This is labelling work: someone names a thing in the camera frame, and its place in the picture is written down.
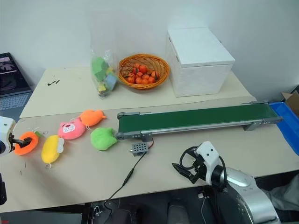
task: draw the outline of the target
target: blue bin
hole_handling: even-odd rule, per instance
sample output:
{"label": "blue bin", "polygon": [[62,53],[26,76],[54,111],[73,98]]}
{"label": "blue bin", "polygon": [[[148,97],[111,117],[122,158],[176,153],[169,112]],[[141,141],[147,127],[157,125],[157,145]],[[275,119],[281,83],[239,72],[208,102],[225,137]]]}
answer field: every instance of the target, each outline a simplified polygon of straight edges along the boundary
{"label": "blue bin", "polygon": [[277,115],[284,118],[277,126],[294,152],[299,155],[299,118],[284,102],[271,103],[270,106]]}

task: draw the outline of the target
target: green conveyor belt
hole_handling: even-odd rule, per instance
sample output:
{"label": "green conveyor belt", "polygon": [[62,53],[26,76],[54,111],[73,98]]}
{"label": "green conveyor belt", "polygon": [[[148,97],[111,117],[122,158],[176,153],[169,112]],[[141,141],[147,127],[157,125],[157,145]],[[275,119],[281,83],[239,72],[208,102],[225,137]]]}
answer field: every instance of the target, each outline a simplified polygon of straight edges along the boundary
{"label": "green conveyor belt", "polygon": [[247,120],[276,118],[269,104],[252,104],[189,111],[126,115],[120,118],[120,133],[156,129],[221,124]]}

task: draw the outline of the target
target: conveyor belt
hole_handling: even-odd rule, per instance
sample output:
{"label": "conveyor belt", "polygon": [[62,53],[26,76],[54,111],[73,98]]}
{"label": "conveyor belt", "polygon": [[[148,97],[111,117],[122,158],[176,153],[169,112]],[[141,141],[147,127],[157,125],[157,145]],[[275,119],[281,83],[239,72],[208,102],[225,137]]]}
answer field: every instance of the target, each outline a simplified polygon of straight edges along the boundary
{"label": "conveyor belt", "polygon": [[120,113],[118,139],[222,126],[247,125],[247,130],[282,120],[268,103],[163,113]]}

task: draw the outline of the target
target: white wall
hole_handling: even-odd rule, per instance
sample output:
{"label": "white wall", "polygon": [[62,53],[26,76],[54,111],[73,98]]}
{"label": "white wall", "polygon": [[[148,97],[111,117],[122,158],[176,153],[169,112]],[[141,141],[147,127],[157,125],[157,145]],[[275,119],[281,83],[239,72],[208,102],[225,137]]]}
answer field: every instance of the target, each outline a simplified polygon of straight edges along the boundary
{"label": "white wall", "polygon": [[0,51],[31,84],[46,68],[89,65],[90,33],[119,59],[163,56],[167,28],[209,26],[235,57],[233,71],[258,99],[299,83],[296,0],[0,0]]}

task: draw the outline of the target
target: white box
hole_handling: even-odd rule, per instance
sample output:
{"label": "white box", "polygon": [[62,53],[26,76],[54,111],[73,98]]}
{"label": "white box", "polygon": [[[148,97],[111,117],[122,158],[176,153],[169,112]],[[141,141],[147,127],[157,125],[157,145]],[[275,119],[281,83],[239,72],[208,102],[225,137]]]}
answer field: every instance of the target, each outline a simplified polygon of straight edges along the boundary
{"label": "white box", "polygon": [[176,97],[218,93],[235,59],[208,28],[168,30],[166,61]]}

